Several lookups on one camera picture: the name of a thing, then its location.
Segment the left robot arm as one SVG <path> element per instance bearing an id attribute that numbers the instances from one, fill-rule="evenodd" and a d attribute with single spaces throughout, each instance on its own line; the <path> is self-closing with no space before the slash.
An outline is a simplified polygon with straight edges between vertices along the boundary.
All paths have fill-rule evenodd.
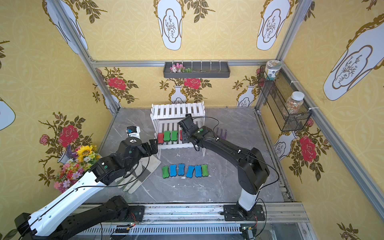
<path id="1" fill-rule="evenodd" d="M 143 143 L 128 137 L 116 153 L 99 159 L 67 191 L 40 210 L 23 213 L 15 219 L 21 240 L 68 240 L 78 233 L 106 221 L 133 217 L 122 196 L 114 196 L 98 207 L 73 215 L 73 211 L 102 189 L 130 171 L 142 158 L 158 153 L 158 140 Z"/>

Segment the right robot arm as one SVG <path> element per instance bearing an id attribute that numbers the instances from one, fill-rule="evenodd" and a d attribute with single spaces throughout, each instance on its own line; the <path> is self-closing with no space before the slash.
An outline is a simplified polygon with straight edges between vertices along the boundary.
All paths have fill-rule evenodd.
<path id="1" fill-rule="evenodd" d="M 242 191 L 235 216 L 243 221 L 254 219 L 257 197 L 270 175 L 261 152 L 256 148 L 249 150 L 224 140 L 209 127 L 199 127 L 191 114 L 187 114 L 178 125 L 193 146 L 213 151 L 237 168 Z"/>

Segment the blue eraser top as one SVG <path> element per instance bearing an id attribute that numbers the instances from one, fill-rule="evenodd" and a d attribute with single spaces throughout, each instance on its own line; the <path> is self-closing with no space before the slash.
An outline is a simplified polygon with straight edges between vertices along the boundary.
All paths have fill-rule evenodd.
<path id="1" fill-rule="evenodd" d="M 192 177 L 193 177 L 194 170 L 195 170 L 195 166 L 188 166 L 188 170 L 187 170 L 187 173 L 186 173 L 186 177 L 187 177 L 187 178 L 192 178 Z"/>
<path id="2" fill-rule="evenodd" d="M 178 176 L 185 175 L 185 164 L 178 164 Z"/>
<path id="3" fill-rule="evenodd" d="M 170 165 L 170 177 L 177 176 L 177 165 Z"/>
<path id="4" fill-rule="evenodd" d="M 201 165 L 196 165 L 195 166 L 195 176 L 196 178 L 200 178 L 203 176 L 203 171 L 202 171 L 202 166 Z"/>

